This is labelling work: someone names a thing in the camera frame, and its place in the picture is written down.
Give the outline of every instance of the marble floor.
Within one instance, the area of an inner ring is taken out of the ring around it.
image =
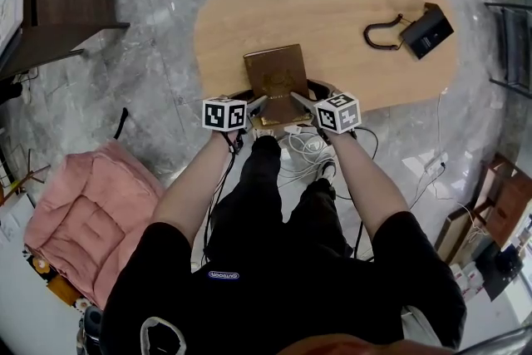
[[[127,32],[101,32],[83,45],[84,57],[40,67],[30,81],[31,100],[17,98],[0,108],[6,128],[0,143],[7,154],[13,151],[10,158],[19,165],[15,173],[23,170],[21,147],[33,149],[36,167],[57,167],[65,154],[97,148],[113,136],[126,106],[131,116],[121,142],[168,185],[208,137],[200,126],[202,92],[192,46],[196,13],[205,1],[116,0],[119,20],[131,22]],[[501,69],[495,20],[484,1],[497,0],[451,0],[459,18],[460,66],[440,98],[363,115],[364,125],[380,140],[377,163],[411,202],[430,181],[424,176],[420,182],[423,163],[439,148],[449,154],[437,192],[429,187],[413,209],[431,241],[456,201],[469,200],[480,162],[495,152],[507,114],[506,93],[488,82]],[[362,134],[361,141],[373,150],[371,135]],[[245,153],[227,190],[244,158]],[[338,192],[346,195],[341,177],[337,182]],[[307,183],[281,188],[285,218]],[[42,186],[28,189],[38,200]],[[337,207],[347,240],[354,244],[360,219],[349,202],[339,200]],[[365,235],[359,253],[368,247]]]

